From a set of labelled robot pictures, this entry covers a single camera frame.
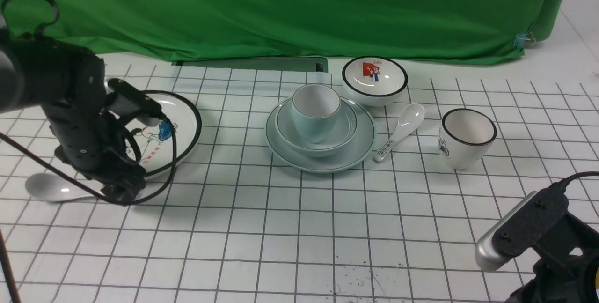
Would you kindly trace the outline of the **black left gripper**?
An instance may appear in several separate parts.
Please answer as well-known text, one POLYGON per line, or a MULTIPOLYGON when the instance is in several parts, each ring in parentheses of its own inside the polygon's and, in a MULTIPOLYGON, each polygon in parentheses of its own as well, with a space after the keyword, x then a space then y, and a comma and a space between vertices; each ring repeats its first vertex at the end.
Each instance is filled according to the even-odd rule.
POLYGON ((124 126, 103 108, 103 102, 55 102, 44 113, 60 143, 58 157, 101 182, 107 202, 132 205, 146 187, 146 172, 126 152, 124 126))

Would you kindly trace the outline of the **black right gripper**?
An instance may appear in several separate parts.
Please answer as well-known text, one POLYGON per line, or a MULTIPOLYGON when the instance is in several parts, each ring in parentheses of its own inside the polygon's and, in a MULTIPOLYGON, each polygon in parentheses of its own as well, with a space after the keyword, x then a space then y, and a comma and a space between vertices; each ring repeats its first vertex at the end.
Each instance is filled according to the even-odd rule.
POLYGON ((506 299, 507 303, 596 303, 598 233, 591 228, 552 229, 533 250, 541 257, 535 277, 506 299))

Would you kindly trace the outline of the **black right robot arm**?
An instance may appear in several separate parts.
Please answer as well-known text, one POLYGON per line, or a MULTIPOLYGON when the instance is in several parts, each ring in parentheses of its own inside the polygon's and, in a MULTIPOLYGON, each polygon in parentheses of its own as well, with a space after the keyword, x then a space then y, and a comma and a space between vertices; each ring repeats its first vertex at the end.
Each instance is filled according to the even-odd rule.
POLYGON ((535 277, 512 292, 507 303, 596 303, 598 233, 589 226, 550 232, 532 249, 540 259, 535 277))

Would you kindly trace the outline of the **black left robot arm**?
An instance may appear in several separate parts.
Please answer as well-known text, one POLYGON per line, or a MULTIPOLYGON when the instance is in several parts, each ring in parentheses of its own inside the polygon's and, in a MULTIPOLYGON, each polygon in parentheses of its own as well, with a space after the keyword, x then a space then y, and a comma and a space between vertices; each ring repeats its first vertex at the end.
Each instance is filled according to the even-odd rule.
POLYGON ((105 89, 105 64, 90 50, 60 41, 1 42, 1 111, 41 107, 58 139, 54 155, 101 182, 109 203, 132 205, 145 170, 126 152, 125 124, 159 106, 119 79, 105 89))

